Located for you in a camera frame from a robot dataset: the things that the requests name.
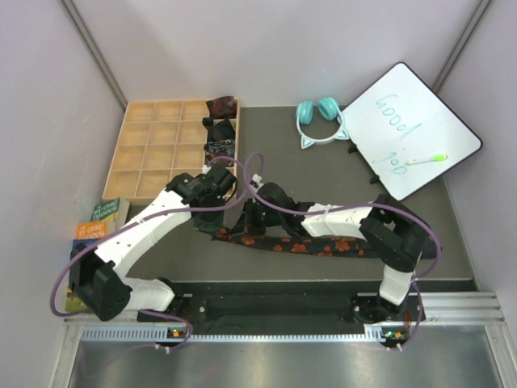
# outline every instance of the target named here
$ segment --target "cat ear headphones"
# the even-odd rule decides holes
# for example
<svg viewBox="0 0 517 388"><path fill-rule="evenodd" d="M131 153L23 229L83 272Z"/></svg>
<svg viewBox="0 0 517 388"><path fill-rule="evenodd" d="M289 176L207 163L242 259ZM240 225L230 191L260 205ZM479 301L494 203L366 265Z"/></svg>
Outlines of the cat ear headphones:
<svg viewBox="0 0 517 388"><path fill-rule="evenodd" d="M334 140L348 140L350 137L348 136L348 132L345 129L345 118L341 113L341 109L339 109L338 102L331 98L325 97L320 99L317 102L317 108L328 121L333 119L337 119L339 123L339 128L336 133L326 139L312 139L311 137L305 135L300 128L300 124L307 125L310 124L313 119L313 102L312 101L304 101L298 105L296 109L296 127L298 128L298 133L301 136L301 149L309 148L313 144L329 144Z"/></svg>

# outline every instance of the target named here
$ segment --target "wooden organizer tray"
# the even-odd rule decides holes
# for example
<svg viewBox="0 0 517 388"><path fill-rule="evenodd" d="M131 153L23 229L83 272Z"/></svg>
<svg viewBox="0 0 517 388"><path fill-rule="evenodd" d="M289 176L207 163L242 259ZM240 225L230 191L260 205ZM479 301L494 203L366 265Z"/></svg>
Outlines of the wooden organizer tray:
<svg viewBox="0 0 517 388"><path fill-rule="evenodd" d="M205 164L207 100L142 101L128 104L104 187L103 200L119 196L148 205L176 175L201 173ZM235 128L238 157L239 116ZM228 167L237 176L237 165Z"/></svg>

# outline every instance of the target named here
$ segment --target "metal plate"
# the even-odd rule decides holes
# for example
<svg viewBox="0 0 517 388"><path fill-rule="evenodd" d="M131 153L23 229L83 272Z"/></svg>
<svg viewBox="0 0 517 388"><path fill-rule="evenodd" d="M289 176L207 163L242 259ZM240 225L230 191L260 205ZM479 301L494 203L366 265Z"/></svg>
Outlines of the metal plate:
<svg viewBox="0 0 517 388"><path fill-rule="evenodd" d="M134 344L81 344L91 373ZM379 344L191 344L131 352L85 379L77 361L69 388L447 387L499 388L483 327L422 327L402 353Z"/></svg>

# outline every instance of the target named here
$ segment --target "green marker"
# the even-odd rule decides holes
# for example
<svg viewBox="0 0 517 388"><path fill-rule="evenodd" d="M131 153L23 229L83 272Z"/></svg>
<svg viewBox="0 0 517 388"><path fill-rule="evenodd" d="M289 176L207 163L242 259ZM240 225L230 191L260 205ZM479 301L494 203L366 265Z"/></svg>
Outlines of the green marker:
<svg viewBox="0 0 517 388"><path fill-rule="evenodd" d="M406 163L407 166L412 166L414 164L421 164L421 163L429 163L429 162L442 162L443 160L447 160L446 154L436 155L430 158L426 159L413 159Z"/></svg>

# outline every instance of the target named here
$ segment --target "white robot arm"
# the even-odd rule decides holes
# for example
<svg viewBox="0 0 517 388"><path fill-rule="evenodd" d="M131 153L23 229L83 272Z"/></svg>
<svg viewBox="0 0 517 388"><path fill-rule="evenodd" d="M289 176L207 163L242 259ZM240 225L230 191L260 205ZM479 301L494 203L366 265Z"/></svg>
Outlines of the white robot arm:
<svg viewBox="0 0 517 388"><path fill-rule="evenodd" d="M384 278L379 296L390 306L400 306L409 292L414 269L427 239L427 234L414 223L395 213L373 207L328 212L337 206L298 203L287 197L275 183L261 184L254 177L256 192L261 198L286 209L325 211L322 215L292 217L288 220L304 236L347 236L367 240L385 262ZM224 195L236 179L224 167L215 165L197 177L182 174L173 179L158 197L129 223L132 229L101 243L89 252L70 271L73 291L103 320L114 318L124 310L165 311L174 299L174 291L167 280L127 278L129 269L160 238L175 227L196 217L210 224L222 212L197 213L190 209L220 206ZM254 200L248 205L261 206ZM390 196L379 196L376 202L409 210ZM143 221L147 216L167 209L182 212ZM277 221L278 212L263 207L258 213ZM390 229L386 224L394 223Z"/></svg>

